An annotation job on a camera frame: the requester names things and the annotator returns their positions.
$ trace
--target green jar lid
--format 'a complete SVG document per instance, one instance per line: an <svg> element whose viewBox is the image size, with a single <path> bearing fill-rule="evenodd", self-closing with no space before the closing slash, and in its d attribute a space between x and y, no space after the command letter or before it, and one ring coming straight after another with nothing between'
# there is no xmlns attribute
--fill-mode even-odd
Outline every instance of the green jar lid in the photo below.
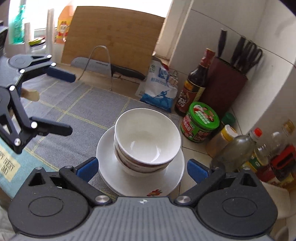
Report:
<svg viewBox="0 0 296 241"><path fill-rule="evenodd" d="M226 112L225 115L222 117L221 122L223 122L224 125L233 125L235 123L235 117L233 114Z"/></svg>
<svg viewBox="0 0 296 241"><path fill-rule="evenodd" d="M204 103L193 102L189 107L189 113L193 121L205 130L215 130L220 124L216 112Z"/></svg>

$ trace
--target wooden handle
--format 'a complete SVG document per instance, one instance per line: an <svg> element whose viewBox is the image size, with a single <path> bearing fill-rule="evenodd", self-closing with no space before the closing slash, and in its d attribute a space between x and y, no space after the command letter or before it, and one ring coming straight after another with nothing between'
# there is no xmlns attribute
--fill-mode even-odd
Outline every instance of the wooden handle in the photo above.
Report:
<svg viewBox="0 0 296 241"><path fill-rule="evenodd" d="M20 96L35 102L40 99L40 95L37 90L27 90L22 88Z"/></svg>

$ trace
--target scissors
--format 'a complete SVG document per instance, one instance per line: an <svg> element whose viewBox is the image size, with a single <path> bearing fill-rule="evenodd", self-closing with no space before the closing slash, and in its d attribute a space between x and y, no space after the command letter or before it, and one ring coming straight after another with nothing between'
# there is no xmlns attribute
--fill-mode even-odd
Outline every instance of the scissors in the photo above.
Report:
<svg viewBox="0 0 296 241"><path fill-rule="evenodd" d="M240 56L236 68L241 70L242 74L247 74L251 68L259 63L262 54L262 49L259 49L254 42L249 41Z"/></svg>

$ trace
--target teal plastic bottle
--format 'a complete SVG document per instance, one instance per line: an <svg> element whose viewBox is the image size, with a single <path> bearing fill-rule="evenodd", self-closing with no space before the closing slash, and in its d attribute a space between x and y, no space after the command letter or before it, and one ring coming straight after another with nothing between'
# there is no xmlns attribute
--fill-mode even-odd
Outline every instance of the teal plastic bottle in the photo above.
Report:
<svg viewBox="0 0 296 241"><path fill-rule="evenodd" d="M24 35L25 35L24 26L23 26L24 11L25 11L25 5L21 5L19 14L15 17L15 20L14 20L13 43L15 44L24 42Z"/></svg>

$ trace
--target cream fabric label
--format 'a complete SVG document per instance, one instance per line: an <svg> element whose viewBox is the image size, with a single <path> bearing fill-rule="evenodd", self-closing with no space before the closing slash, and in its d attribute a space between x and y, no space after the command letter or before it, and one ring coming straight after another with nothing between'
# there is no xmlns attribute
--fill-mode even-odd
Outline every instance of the cream fabric label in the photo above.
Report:
<svg viewBox="0 0 296 241"><path fill-rule="evenodd" d="M0 173L11 182L20 164L0 145Z"/></svg>

